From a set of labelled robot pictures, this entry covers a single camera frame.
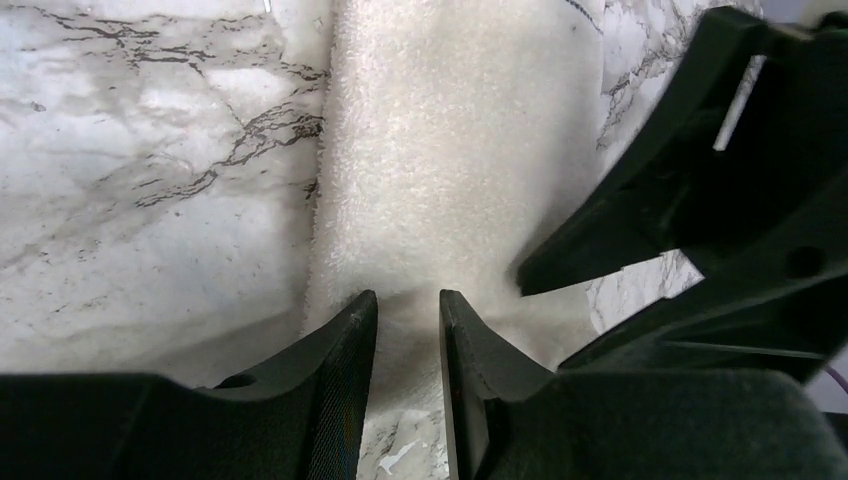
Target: marble surface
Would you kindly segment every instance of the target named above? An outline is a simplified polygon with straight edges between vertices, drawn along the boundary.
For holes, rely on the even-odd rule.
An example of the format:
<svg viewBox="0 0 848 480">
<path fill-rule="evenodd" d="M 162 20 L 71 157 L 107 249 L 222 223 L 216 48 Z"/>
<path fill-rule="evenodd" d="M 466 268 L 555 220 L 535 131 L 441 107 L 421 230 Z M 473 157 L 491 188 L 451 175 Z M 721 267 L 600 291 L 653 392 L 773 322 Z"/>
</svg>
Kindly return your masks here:
<svg viewBox="0 0 848 480">
<path fill-rule="evenodd" d="M 302 316 L 331 0 L 0 7 L 5 371 L 212 385 Z M 712 0 L 608 0 L 599 161 L 644 120 Z M 743 3 L 754 8 L 753 0 Z M 607 329 L 699 279 L 679 254 L 587 284 Z M 441 416 L 398 412 L 360 478 L 447 478 Z"/>
</svg>

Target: towel stitching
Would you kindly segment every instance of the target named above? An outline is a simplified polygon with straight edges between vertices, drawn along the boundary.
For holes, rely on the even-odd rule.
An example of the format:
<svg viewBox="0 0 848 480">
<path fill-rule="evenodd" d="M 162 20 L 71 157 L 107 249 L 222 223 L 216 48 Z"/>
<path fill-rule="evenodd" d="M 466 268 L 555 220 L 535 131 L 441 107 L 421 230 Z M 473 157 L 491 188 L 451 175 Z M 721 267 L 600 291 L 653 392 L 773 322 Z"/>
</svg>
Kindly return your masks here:
<svg viewBox="0 0 848 480">
<path fill-rule="evenodd" d="M 595 23 L 595 19 L 592 18 L 592 15 L 590 15 L 589 12 L 586 11 L 585 8 L 583 8 L 583 5 L 580 5 L 580 3 L 577 0 L 565 0 L 565 1 L 568 4 L 570 4 L 572 7 L 576 8 L 578 12 L 582 13 L 584 17 L 588 18 L 589 22 L 591 22 L 592 26 L 595 28 L 595 31 L 600 33 L 601 35 L 603 35 L 604 32 L 602 32 L 601 28 L 598 27 L 598 24 Z"/>
</svg>

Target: towel fold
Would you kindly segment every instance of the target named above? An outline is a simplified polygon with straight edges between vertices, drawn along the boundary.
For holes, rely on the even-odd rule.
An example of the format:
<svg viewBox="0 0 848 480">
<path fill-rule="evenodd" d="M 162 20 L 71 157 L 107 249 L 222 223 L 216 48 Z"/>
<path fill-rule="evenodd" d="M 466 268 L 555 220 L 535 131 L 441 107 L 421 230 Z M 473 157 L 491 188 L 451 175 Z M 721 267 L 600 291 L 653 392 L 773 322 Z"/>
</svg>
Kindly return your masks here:
<svg viewBox="0 0 848 480">
<path fill-rule="evenodd" d="M 441 408 L 438 291 L 552 367 L 596 336 L 518 263 L 597 185 L 599 0 L 341 0 L 307 334 L 380 299 L 369 413 Z"/>
</svg>

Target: black plastic part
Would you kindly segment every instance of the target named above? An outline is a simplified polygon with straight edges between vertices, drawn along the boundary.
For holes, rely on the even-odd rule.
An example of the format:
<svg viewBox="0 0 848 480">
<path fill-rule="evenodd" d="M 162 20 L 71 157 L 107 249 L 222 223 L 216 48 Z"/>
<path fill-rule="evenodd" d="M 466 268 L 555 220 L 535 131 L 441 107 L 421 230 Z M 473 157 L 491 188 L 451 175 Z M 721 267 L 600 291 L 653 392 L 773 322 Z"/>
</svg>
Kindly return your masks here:
<svg viewBox="0 0 848 480">
<path fill-rule="evenodd" d="M 365 292 L 215 389 L 154 375 L 0 376 L 0 476 L 353 480 L 376 333 Z"/>
<path fill-rule="evenodd" d="M 525 294 L 679 248 L 705 280 L 561 369 L 765 368 L 811 379 L 848 340 L 848 31 L 709 10 L 598 189 L 521 266 Z M 723 152 L 748 62 L 766 62 Z"/>
<path fill-rule="evenodd" d="M 844 479 L 800 386 L 756 370 L 565 372 L 441 294 L 452 480 Z"/>
</svg>

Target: round hole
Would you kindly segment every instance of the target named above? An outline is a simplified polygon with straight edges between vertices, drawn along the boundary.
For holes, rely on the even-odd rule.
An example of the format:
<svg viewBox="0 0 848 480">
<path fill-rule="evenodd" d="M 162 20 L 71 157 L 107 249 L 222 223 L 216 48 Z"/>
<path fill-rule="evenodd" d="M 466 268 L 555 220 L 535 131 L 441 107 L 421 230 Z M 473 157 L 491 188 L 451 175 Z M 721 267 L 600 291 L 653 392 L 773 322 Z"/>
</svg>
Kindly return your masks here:
<svg viewBox="0 0 848 480">
<path fill-rule="evenodd" d="M 810 278 L 824 268 L 824 252 L 815 247 L 800 247 L 786 255 L 786 276 Z"/>
<path fill-rule="evenodd" d="M 256 383 L 256 377 L 253 375 L 248 375 L 246 373 L 240 373 L 238 375 L 233 375 L 232 377 L 227 378 L 220 385 L 215 387 L 215 390 L 223 390 L 225 388 L 241 388 L 247 387 L 249 385 L 253 385 Z"/>
</svg>

